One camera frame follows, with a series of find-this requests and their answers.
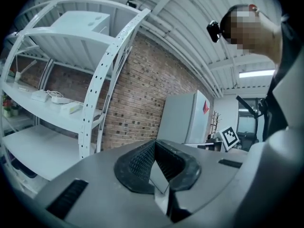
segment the power adapter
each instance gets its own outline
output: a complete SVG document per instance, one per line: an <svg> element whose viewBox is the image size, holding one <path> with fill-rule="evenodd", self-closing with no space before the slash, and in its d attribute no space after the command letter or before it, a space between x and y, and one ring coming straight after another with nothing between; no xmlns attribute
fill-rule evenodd
<svg viewBox="0 0 304 228"><path fill-rule="evenodd" d="M82 105L78 102L71 102L68 104L64 104L60 108L60 113L63 115L69 115L74 113L75 111L78 111L82 108Z"/></svg>
<svg viewBox="0 0 304 228"><path fill-rule="evenodd" d="M37 90L32 93L31 98L36 101L46 102L49 97L48 93L44 90Z"/></svg>
<svg viewBox="0 0 304 228"><path fill-rule="evenodd" d="M64 97L52 96L52 102L55 104L67 104L72 100Z"/></svg>

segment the gray plastic surface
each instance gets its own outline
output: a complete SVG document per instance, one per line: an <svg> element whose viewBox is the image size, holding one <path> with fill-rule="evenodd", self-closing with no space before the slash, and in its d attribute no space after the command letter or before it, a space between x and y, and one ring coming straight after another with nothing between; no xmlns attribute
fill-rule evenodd
<svg viewBox="0 0 304 228"><path fill-rule="evenodd" d="M88 185L66 216L66 222L81 228L157 228L171 224L155 203L153 195L130 192L115 177L114 164L118 157L142 143L125 145L83 159L53 179L35 200L46 208L74 179L81 179Z"/></svg>
<svg viewBox="0 0 304 228"><path fill-rule="evenodd" d="M267 142L254 144L235 177L208 205L169 227L254 225L277 204L303 170L303 133L303 129L278 131Z"/></svg>
<svg viewBox="0 0 304 228"><path fill-rule="evenodd" d="M194 186L176 193L180 207L193 214L175 224L161 212L153 195L130 192L114 175L117 158L143 142L83 159L51 181L36 201L45 208L72 180L79 178L89 184L65 219L79 227L248 227L277 204L303 169L303 133L303 129L276 132L266 143L254 144L248 155L164 141L195 156L202 165ZM219 164L220 158L244 162L237 169Z"/></svg>

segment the red logo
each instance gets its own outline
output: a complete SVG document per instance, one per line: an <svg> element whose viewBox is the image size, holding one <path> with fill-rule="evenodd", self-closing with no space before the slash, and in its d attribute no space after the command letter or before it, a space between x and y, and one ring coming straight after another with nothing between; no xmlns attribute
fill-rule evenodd
<svg viewBox="0 0 304 228"><path fill-rule="evenodd" d="M207 101L205 101L204 108L203 108L204 115L207 113L207 111L209 111L209 108L207 106Z"/></svg>

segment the shelf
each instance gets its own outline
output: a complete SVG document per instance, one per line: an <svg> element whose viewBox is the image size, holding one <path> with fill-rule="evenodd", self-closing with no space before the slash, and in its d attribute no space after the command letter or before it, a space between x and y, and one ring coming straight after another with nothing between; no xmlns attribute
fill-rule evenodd
<svg viewBox="0 0 304 228"><path fill-rule="evenodd" d="M79 29L75 26L77 27L79 24L74 24L69 28L62 25L60 27L32 28L27 31L26 37L33 39L39 48L53 60L78 65L94 72L109 45L116 42L116 38L90 31L89 27Z"/></svg>
<svg viewBox="0 0 304 228"><path fill-rule="evenodd" d="M6 148L26 167L52 180L79 162L78 140L42 125L3 137Z"/></svg>
<svg viewBox="0 0 304 228"><path fill-rule="evenodd" d="M2 129L5 133L13 131L8 122L18 131L33 124L33 121L24 114L12 117L2 116Z"/></svg>
<svg viewBox="0 0 304 228"><path fill-rule="evenodd" d="M22 91L19 87L25 88L27 91ZM42 120L68 131L79 133L81 120L83 120L81 119L81 109L69 115L60 114L62 105L52 103L50 97L46 102L31 99L32 92L37 91L37 89L23 82L15 83L12 77L8 77L6 83L2 83L2 90L17 104ZM94 117L99 114L101 114L101 110L95 110Z"/></svg>
<svg viewBox="0 0 304 228"><path fill-rule="evenodd" d="M20 185L23 187L23 191L31 198L34 198L40 192L40 190L48 184L48 180L38 175L35 178L29 178L22 171L16 170L15 168L13 168L13 171L11 171L7 163L4 164L4 167L12 175L12 177L15 178L18 183L20 183Z"/></svg>

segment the corrugated metal ceiling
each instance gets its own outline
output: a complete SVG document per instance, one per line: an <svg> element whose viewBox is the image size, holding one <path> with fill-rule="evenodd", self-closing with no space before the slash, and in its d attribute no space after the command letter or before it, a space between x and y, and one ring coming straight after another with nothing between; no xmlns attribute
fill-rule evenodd
<svg viewBox="0 0 304 228"><path fill-rule="evenodd" d="M270 60L245 55L224 39L213 43L206 26L220 22L227 10L239 3L254 3L273 22L280 23L281 9L276 0L132 0L137 8L151 9L141 32L163 45L206 85L215 96L233 89L269 87L269 76L239 78L239 72L273 69Z"/></svg>

